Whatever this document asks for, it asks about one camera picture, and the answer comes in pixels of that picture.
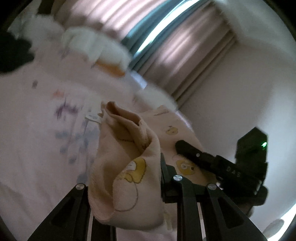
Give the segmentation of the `black garment on bed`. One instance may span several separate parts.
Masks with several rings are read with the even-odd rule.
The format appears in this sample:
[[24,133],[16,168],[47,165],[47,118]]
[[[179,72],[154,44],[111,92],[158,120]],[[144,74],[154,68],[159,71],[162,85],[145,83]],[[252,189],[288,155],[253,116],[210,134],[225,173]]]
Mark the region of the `black garment on bed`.
[[32,44],[24,39],[16,39],[11,33],[1,33],[1,73],[15,71],[30,63],[35,56],[30,51]]

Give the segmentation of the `pink animal print bedsheet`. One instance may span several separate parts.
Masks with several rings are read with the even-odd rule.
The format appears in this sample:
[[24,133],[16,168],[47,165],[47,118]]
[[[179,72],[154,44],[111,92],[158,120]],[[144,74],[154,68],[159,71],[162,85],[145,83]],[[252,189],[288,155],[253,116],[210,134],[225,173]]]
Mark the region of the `pink animal print bedsheet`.
[[[149,111],[135,104],[138,90],[133,77],[113,78],[54,43],[1,76],[1,217],[17,240],[27,240],[73,186],[89,186],[102,104]],[[177,238],[177,228],[118,231],[121,240]]]

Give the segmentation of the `peach cartoon print garment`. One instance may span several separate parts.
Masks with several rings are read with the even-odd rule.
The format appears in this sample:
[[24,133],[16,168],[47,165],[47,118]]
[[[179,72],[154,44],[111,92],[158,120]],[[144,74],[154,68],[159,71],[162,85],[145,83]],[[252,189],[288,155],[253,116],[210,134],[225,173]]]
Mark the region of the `peach cartoon print garment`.
[[88,187],[94,217],[125,230],[173,232],[177,207],[162,201],[161,159],[192,183],[214,183],[213,174],[175,149],[179,140],[197,149],[200,142],[189,124],[165,106],[134,113],[110,101],[101,111],[99,147]]

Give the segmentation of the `pink pleated curtain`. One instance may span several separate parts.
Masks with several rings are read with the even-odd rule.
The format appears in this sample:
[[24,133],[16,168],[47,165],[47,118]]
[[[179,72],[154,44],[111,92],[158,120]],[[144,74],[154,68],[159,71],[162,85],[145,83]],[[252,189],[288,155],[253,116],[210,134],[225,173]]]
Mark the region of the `pink pleated curtain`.
[[63,27],[86,26],[119,40],[130,69],[183,105],[237,38],[213,1],[54,1]]

